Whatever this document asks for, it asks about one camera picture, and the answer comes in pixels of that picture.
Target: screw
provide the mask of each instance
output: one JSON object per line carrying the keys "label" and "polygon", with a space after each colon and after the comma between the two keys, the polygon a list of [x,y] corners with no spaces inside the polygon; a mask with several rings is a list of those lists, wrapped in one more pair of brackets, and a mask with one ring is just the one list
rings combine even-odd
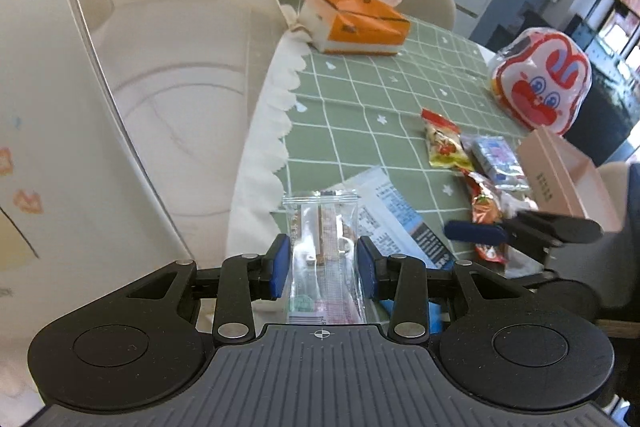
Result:
{"label": "screw", "polygon": [[249,328],[239,322],[228,322],[218,328],[218,334],[227,339],[241,339],[249,332]]}
{"label": "screw", "polygon": [[396,335],[406,339],[417,339],[427,332],[422,324],[416,322],[401,322],[394,328],[394,331]]}

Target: white scalloped trim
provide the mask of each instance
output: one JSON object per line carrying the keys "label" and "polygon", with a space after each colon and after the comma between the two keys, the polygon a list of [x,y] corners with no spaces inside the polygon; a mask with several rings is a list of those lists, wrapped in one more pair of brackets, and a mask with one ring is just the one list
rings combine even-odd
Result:
{"label": "white scalloped trim", "polygon": [[308,36],[286,32],[273,55],[249,133],[244,143],[231,204],[226,256],[265,253],[280,231],[271,216],[280,207],[285,187],[274,174],[287,164],[281,138],[291,131],[287,111],[296,103],[290,92],[300,86]]}

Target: plastic bag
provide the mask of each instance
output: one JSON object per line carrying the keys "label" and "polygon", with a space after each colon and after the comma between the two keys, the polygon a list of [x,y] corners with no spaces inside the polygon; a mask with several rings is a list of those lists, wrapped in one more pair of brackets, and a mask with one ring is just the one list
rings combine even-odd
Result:
{"label": "plastic bag", "polygon": [[422,110],[427,133],[431,167],[460,167],[472,171],[469,156],[462,149],[460,128],[452,121],[427,109]]}
{"label": "plastic bag", "polygon": [[[460,169],[471,194],[471,221],[483,225],[493,225],[503,219],[515,217],[521,210],[537,210],[537,205],[529,198],[519,200],[508,192],[495,187],[489,179],[478,172]],[[476,252],[482,259],[492,263],[509,264],[511,253],[514,257],[523,256],[518,250],[508,245],[493,247],[476,245]]]}
{"label": "plastic bag", "polygon": [[363,324],[364,299],[355,267],[358,197],[326,190],[286,196],[290,270],[289,324]]}
{"label": "plastic bag", "polygon": [[564,33],[529,28],[489,63],[498,103],[530,130],[542,125],[562,136],[591,87],[591,63]]}
{"label": "plastic bag", "polygon": [[527,177],[502,136],[477,136],[471,150],[495,187],[500,190],[529,190]]}

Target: window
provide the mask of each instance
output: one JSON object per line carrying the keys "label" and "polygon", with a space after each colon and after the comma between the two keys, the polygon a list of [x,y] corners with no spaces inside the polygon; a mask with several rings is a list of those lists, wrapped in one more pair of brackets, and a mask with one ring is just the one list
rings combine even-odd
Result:
{"label": "window", "polygon": [[618,70],[627,79],[640,74],[640,0],[612,0],[598,36],[625,61]]}

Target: snack wrapper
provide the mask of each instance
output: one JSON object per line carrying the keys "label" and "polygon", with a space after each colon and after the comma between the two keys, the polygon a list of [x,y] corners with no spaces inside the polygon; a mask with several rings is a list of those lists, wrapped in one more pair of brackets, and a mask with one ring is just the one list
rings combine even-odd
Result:
{"label": "snack wrapper", "polygon": [[515,153],[502,136],[478,136],[471,146],[484,174],[500,190],[529,190]]}
{"label": "snack wrapper", "polygon": [[[460,169],[465,176],[466,185],[471,193],[471,221],[483,225],[492,225],[502,219],[500,195],[495,186],[482,174]],[[486,261],[507,263],[502,247],[476,245],[476,252]]]}
{"label": "snack wrapper", "polygon": [[428,109],[422,110],[422,120],[427,133],[431,167],[459,167],[472,171],[473,165],[460,142],[460,128]]}

